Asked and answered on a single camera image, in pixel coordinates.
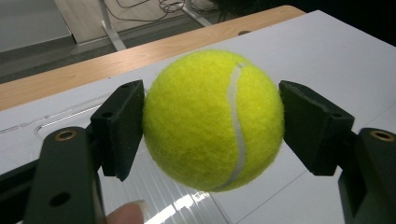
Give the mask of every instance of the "white seam line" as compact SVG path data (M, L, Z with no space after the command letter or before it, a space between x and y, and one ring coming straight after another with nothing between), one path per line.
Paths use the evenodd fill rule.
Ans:
M233 130L235 132L235 140L238 147L238 160L236 163L235 168L230 176L230 178L222 185L215 187L216 189L223 189L229 186L231 183L235 181L235 179L239 176L239 173L243 170L245 166L245 159L246 159L246 151L247 147L245 144L244 135L242 134L241 124L239 123L238 119L238 111L237 111L237 104L236 104L236 93L238 90L238 79L242 75L243 67L247 65L246 63L238 63L231 74L231 81L230 85L228 86L228 101L231 108L231 118L233 120Z

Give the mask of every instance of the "wooden edge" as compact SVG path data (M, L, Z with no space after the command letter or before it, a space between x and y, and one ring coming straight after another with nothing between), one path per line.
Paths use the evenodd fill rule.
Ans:
M304 15L276 7L0 85L0 111Z

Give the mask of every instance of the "ball felt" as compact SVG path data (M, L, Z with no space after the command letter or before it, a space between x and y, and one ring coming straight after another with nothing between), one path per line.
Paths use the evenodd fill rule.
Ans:
M275 159L284 133L275 83L246 58L216 49L161 71L143 116L152 158L176 181L204 191L256 178Z

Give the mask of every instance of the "finger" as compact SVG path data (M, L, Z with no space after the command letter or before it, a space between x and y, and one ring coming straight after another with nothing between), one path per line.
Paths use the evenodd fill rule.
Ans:
M143 224L146 210L144 201L126 203L107 216L108 224Z

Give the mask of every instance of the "white tabletop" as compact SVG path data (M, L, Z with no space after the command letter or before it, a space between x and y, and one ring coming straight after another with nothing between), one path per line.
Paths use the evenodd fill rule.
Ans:
M396 48L320 11L207 49L240 53L275 83L289 80L310 87L356 118L354 132L375 127L396 133ZM0 173L36 159L40 138L49 131L65 125L87 125L88 115L103 102L101 97L106 98L119 85L141 78L148 89L175 58L1 112ZM145 150L144 144L139 150ZM211 194L211 198L231 223L343 223L339 174L337 170L334 177L312 176L284 144L276 161L255 181L240 189ZM107 212L138 200L116 190L128 186L115 187L106 180L102 183ZM169 206L163 203L156 211Z

